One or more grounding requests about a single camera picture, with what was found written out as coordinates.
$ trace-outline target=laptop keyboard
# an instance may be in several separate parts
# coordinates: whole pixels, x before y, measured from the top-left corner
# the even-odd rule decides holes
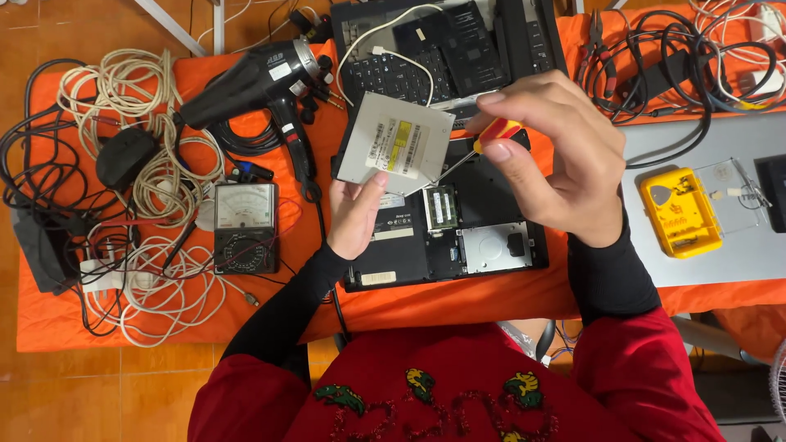
[[[414,58],[428,69],[434,79],[432,104],[459,98],[450,85],[447,64],[438,49],[424,51]],[[353,79],[352,87],[359,94],[366,91],[387,95],[399,100],[426,105],[430,87],[423,69],[390,54],[374,55],[348,65],[347,72]]]

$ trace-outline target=black arm sleeve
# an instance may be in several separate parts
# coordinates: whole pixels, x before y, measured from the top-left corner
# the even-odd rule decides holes
[[[629,318],[660,306],[660,297],[630,241],[628,215],[612,245],[595,249],[567,236],[567,279],[584,326],[604,316]]]
[[[349,261],[327,243],[237,331],[221,359],[245,354],[280,366]]]

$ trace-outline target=yellow toolbox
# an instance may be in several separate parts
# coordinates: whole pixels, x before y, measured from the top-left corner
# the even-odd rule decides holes
[[[639,190],[668,256],[685,259],[723,244],[718,219],[692,169],[677,169],[646,179]]]

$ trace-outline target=person's right hand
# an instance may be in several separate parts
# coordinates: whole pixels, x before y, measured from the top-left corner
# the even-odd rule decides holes
[[[527,219],[571,232],[591,247],[607,247],[619,239],[623,217],[617,188],[625,171],[625,135],[583,90],[555,70],[481,95],[477,105],[481,113],[467,124],[467,131],[477,134],[501,117],[543,133],[554,144],[554,168],[548,177],[517,142],[495,139],[483,146],[483,154],[508,179]]]

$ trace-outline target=red and yellow screwdriver handle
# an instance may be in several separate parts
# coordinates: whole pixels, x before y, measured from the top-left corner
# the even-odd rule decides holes
[[[483,144],[499,138],[511,138],[516,132],[520,131],[522,127],[522,124],[518,121],[496,118],[491,124],[483,129],[483,132],[480,132],[472,148],[477,153],[483,153]]]

